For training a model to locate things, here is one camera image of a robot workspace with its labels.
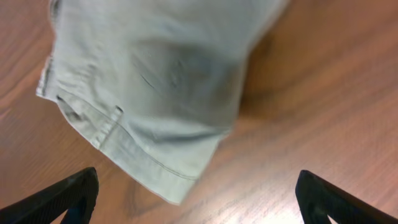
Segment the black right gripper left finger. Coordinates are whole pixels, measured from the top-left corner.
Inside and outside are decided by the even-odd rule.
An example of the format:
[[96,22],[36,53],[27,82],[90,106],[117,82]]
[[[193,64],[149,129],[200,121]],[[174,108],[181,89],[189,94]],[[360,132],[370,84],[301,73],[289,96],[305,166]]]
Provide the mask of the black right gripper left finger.
[[96,205],[99,181],[87,167],[23,200],[1,209],[1,223],[52,223],[64,214],[63,224],[88,224]]

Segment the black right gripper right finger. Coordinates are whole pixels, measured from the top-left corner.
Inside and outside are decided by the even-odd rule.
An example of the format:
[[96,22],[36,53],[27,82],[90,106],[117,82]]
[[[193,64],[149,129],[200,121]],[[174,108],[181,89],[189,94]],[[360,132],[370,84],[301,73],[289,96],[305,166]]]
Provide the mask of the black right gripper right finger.
[[295,195],[304,224],[397,224],[392,217],[308,170],[301,170]]

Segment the grey-green cotton shorts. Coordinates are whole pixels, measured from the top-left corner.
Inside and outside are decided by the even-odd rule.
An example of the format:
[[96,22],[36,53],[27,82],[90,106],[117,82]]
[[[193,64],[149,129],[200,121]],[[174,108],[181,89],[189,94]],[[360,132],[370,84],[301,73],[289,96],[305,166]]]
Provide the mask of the grey-green cotton shorts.
[[36,94],[125,173],[180,204],[238,116],[248,57],[286,0],[51,1]]

